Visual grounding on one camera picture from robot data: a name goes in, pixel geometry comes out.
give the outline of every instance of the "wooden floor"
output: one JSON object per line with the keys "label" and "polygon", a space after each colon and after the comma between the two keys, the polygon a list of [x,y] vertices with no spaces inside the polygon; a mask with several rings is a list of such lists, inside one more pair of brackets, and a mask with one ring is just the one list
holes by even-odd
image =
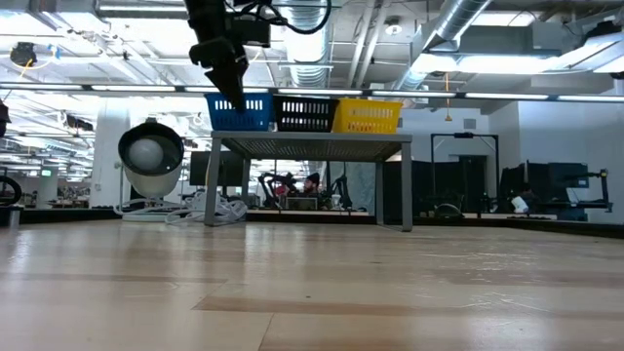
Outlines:
{"label": "wooden floor", "polygon": [[120,221],[0,232],[0,350],[624,350],[624,242]]}

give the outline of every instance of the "ventilation duct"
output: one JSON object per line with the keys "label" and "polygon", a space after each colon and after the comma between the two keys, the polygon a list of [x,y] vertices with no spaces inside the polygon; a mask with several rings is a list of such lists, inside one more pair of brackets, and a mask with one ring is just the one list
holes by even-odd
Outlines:
{"label": "ventilation duct", "polygon": [[456,52],[461,35],[490,2],[491,0],[447,0],[442,6],[440,15],[435,19],[435,26],[432,29],[425,31],[423,26],[418,28],[416,39],[419,39],[419,48],[413,48],[417,52],[415,61],[394,84],[393,89],[415,90],[418,88],[428,74],[418,67],[418,56],[425,49]]}
{"label": "ventilation duct", "polygon": [[[280,9],[289,23],[301,29],[311,29],[317,26],[325,16],[325,1],[320,0],[287,0],[284,4],[293,3],[293,7]],[[302,3],[318,6],[306,6]],[[324,63],[328,51],[327,26],[310,35],[297,34],[287,29],[285,45],[289,62],[302,63],[301,66],[291,67],[292,82],[296,87],[325,88],[327,86],[327,69],[315,66]]]}

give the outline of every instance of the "desk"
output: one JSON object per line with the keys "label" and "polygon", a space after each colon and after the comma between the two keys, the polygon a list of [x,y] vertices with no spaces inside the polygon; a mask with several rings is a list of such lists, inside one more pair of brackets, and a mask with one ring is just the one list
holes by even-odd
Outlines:
{"label": "desk", "polygon": [[[401,151],[402,230],[410,232],[411,214],[411,135],[364,135],[342,133],[213,132],[213,151],[208,165],[207,199],[216,198],[221,146],[241,155],[243,201],[249,193],[253,159],[374,162],[375,217],[383,225],[383,163]],[[205,223],[215,222],[215,201],[206,201]]]}

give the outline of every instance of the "metal table leg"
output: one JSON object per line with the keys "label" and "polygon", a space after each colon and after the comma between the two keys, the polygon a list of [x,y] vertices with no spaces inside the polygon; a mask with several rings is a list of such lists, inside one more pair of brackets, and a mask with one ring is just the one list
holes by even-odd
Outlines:
{"label": "metal table leg", "polygon": [[403,204],[403,231],[411,232],[411,144],[401,144],[401,201]]}
{"label": "metal table leg", "polygon": [[383,163],[375,163],[374,172],[374,215],[378,225],[383,225]]}
{"label": "metal table leg", "polygon": [[249,192],[250,192],[250,171],[252,170],[252,160],[245,159],[243,161],[243,189],[241,198],[243,202],[248,206],[250,204],[249,201]]}
{"label": "metal table leg", "polygon": [[218,166],[221,158],[221,139],[213,138],[211,160],[208,163],[208,184],[206,184],[206,213],[204,223],[215,226],[216,185],[218,184]]}

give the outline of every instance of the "column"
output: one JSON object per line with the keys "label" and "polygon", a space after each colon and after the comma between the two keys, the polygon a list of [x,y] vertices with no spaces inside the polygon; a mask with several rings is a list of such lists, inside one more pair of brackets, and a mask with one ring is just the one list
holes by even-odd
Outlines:
{"label": "column", "polygon": [[[130,129],[131,112],[126,98],[100,99],[97,113],[94,169],[91,180],[89,205],[114,206],[119,204],[120,169],[115,163],[120,161],[117,144],[121,135]],[[130,199],[130,184],[123,176],[123,201]]]}
{"label": "column", "polygon": [[39,187],[37,187],[37,209],[51,209],[49,201],[55,201],[58,197],[59,188],[59,168],[42,167],[39,177]]}

